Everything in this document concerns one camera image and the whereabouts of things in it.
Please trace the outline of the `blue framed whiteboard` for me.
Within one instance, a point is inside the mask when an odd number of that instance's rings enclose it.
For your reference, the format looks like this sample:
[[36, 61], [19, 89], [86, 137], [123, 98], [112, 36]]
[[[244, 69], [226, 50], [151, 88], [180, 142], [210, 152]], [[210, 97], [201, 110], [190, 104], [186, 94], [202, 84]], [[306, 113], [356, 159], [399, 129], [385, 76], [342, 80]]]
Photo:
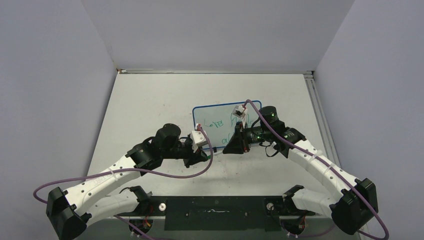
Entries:
[[196, 106], [192, 109], [193, 124], [200, 124], [213, 147], [224, 148], [234, 134], [235, 125], [241, 119], [233, 110], [244, 102], [220, 103]]

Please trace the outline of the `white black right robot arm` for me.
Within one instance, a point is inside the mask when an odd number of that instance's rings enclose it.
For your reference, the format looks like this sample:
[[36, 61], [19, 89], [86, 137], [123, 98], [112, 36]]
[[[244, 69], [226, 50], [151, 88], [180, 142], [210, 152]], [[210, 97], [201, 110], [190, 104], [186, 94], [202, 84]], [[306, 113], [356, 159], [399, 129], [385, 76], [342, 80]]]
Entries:
[[283, 197], [283, 209], [289, 214], [298, 211], [314, 212], [331, 218], [348, 235], [359, 232], [378, 212], [375, 184], [345, 172], [326, 158], [297, 129], [288, 127], [278, 118], [274, 106], [259, 109], [260, 116], [248, 126], [248, 109], [237, 105], [232, 114], [239, 118], [234, 134], [223, 149], [223, 154], [248, 153], [253, 144], [269, 147], [293, 161], [313, 176], [328, 191], [321, 194], [296, 185]]

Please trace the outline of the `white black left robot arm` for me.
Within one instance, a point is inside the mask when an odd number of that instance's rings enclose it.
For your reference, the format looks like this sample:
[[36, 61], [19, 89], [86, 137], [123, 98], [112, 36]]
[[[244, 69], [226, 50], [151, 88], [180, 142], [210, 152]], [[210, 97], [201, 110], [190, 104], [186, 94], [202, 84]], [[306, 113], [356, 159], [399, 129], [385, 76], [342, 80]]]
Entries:
[[167, 123], [102, 172], [80, 178], [80, 184], [67, 189], [52, 189], [46, 200], [46, 215], [58, 238], [73, 240], [90, 225], [122, 213], [144, 215], [149, 210], [149, 197], [140, 186], [110, 193], [146, 174], [172, 178], [169, 173], [156, 171], [164, 160], [183, 160], [185, 167], [212, 162], [213, 156], [203, 150], [203, 146], [212, 144], [200, 125], [187, 137], [180, 135], [177, 125]]

